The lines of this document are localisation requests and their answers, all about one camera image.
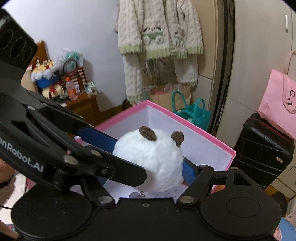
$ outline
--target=black suitcase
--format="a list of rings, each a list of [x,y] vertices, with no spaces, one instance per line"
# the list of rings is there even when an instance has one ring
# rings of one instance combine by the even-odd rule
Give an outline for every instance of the black suitcase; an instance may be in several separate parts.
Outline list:
[[[244,123],[234,150],[237,154],[231,166],[266,188],[292,161],[294,140],[255,113]]]

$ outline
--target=black circular mount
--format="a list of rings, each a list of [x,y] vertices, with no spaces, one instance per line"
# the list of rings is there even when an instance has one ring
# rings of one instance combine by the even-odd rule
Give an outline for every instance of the black circular mount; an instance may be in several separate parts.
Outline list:
[[[11,217],[24,237],[50,241],[77,232],[90,219],[91,212],[90,202],[82,195],[34,187],[14,205]]]
[[[209,195],[201,204],[203,219],[226,237],[253,240],[273,234],[280,222],[280,208],[259,188],[233,185]]]

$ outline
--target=white plush ball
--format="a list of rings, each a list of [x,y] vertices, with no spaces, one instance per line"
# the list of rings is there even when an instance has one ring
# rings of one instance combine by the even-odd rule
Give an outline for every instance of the white plush ball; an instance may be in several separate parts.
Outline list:
[[[148,130],[146,136],[145,133],[140,133],[143,128]],[[179,137],[177,141],[173,140],[176,136]],[[174,132],[170,136],[161,130],[141,127],[140,130],[129,132],[121,137],[115,145],[113,155],[145,168],[147,179],[142,185],[136,187],[137,190],[165,191],[180,185],[184,180],[183,152],[178,147],[183,142],[183,138],[181,132]]]

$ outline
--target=plush toy ear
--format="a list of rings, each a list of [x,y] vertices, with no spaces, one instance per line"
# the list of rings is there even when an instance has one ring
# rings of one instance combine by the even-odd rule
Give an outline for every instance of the plush toy ear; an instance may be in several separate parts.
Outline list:
[[[184,134],[180,131],[174,131],[171,138],[176,142],[177,147],[180,147],[184,141]]]
[[[149,141],[156,141],[157,140],[155,132],[147,126],[142,126],[139,129],[139,132],[144,138],[146,138]]]

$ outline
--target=plastic bag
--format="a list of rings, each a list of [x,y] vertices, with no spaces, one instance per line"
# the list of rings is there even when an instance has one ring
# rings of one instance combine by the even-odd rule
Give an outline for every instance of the plastic bag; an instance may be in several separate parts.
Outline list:
[[[83,54],[73,51],[71,49],[62,48],[61,65],[63,66],[64,63],[69,59],[76,60],[79,68],[83,67]],[[66,73],[71,72],[72,70],[75,70],[75,69],[76,69],[76,64],[74,61],[67,63],[65,66]]]

